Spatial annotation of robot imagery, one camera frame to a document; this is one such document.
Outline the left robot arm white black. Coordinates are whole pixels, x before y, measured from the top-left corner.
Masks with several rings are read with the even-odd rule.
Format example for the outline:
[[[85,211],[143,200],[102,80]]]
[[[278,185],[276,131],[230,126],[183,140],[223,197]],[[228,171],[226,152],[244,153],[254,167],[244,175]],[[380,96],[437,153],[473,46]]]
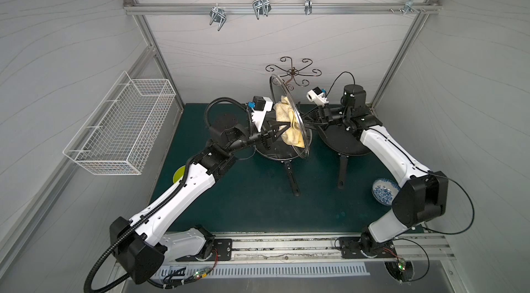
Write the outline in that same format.
[[[265,111],[251,113],[247,127],[226,113],[208,128],[210,140],[187,160],[182,177],[143,211],[130,219],[119,217],[110,226],[111,246],[101,259],[114,256],[126,273],[107,285],[107,290],[127,279],[136,284],[150,282],[166,258],[196,257],[203,261],[213,257],[215,235],[202,226],[173,238],[166,235],[168,228],[234,166],[236,152],[256,145],[270,146],[290,131],[304,134],[296,116],[275,113],[269,120]]]

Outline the yellow fluffy cloth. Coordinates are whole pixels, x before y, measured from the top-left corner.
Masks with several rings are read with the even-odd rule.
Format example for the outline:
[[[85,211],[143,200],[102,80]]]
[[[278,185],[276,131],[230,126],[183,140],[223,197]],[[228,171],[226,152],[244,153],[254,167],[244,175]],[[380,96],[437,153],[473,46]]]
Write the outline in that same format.
[[[302,128],[295,115],[295,111],[287,96],[282,96],[281,101],[274,106],[275,119],[280,123],[290,123],[290,128],[281,135],[283,141],[290,146],[304,149],[305,141],[302,134]]]

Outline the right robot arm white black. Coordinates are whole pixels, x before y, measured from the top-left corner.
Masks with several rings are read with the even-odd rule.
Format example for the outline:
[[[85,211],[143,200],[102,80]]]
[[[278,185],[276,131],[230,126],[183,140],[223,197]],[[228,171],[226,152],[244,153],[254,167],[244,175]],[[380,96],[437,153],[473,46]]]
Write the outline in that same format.
[[[374,257],[396,236],[446,212],[448,178],[441,171],[431,171],[401,148],[371,113],[362,86],[346,85],[339,107],[331,107],[326,93],[318,87],[308,91],[306,97],[316,109],[303,115],[303,123],[316,128],[321,139],[340,153],[342,163],[349,156],[373,153],[399,186],[391,210],[363,229],[359,240],[363,253]]]

